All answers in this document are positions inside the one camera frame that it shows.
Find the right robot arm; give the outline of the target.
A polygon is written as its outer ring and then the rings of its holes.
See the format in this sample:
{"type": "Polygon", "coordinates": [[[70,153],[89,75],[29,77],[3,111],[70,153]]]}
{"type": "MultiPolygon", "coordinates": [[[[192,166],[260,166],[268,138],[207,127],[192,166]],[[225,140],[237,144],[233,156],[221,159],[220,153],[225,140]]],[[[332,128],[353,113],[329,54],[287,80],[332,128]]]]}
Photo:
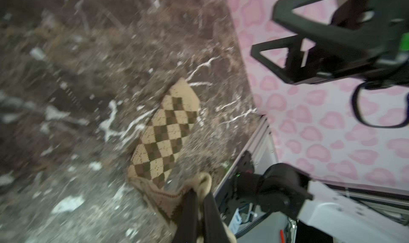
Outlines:
{"type": "MultiPolygon", "coordinates": [[[[361,80],[350,103],[355,118],[367,125],[359,108],[362,89],[409,84],[409,53],[400,47],[408,12],[404,0],[278,0],[272,19],[295,35],[255,44],[251,57],[291,85],[361,80]]],[[[264,175],[244,173],[235,180],[240,199],[344,242],[409,240],[408,227],[291,165],[275,164],[264,175]]]]}

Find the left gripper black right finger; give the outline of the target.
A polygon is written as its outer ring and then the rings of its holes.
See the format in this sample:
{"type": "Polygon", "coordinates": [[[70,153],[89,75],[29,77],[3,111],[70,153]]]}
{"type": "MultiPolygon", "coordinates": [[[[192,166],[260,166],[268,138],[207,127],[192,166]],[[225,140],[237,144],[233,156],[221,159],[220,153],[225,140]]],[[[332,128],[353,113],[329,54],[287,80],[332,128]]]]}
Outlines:
{"type": "Polygon", "coordinates": [[[203,200],[203,227],[205,243],[229,243],[229,238],[221,220],[213,194],[210,192],[203,200]]]}

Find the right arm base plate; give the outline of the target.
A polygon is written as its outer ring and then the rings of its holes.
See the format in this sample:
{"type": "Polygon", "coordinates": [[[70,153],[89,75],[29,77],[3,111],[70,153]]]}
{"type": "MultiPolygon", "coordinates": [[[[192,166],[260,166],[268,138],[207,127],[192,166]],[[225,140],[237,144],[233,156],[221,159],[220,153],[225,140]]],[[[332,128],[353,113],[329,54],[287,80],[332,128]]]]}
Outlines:
{"type": "Polygon", "coordinates": [[[255,171],[252,155],[246,150],[230,166],[225,178],[216,190],[215,200],[220,212],[222,221],[228,226],[233,234],[237,234],[242,224],[239,210],[245,206],[239,201],[237,189],[237,179],[242,173],[255,171]]]}

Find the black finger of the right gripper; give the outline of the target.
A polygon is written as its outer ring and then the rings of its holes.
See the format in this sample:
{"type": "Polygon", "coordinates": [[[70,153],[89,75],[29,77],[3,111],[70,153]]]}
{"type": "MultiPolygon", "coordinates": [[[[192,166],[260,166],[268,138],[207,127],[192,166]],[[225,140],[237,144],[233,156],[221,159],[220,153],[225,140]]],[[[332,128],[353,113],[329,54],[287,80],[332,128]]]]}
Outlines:
{"type": "Polygon", "coordinates": [[[318,47],[299,35],[254,44],[250,55],[286,84],[315,84],[320,80],[318,47]]]}

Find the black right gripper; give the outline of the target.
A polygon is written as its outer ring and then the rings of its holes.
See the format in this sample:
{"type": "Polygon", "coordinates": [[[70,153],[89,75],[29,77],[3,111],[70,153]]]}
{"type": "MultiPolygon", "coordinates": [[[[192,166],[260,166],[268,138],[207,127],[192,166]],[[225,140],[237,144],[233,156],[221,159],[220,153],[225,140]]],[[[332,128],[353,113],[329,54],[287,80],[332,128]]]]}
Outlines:
{"type": "Polygon", "coordinates": [[[278,0],[272,20],[289,31],[333,51],[346,51],[335,79],[408,83],[409,0],[347,0],[324,16],[309,9],[332,0],[278,0]]]}

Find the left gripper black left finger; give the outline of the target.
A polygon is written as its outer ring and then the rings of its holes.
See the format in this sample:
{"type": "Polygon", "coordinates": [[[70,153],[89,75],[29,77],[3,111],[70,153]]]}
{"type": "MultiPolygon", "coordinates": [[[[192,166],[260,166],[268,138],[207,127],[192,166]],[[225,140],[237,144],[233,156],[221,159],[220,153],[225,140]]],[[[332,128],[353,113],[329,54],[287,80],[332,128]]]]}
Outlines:
{"type": "Polygon", "coordinates": [[[172,243],[196,243],[199,212],[199,200],[196,192],[190,190],[186,194],[182,207],[182,214],[172,243]]]}

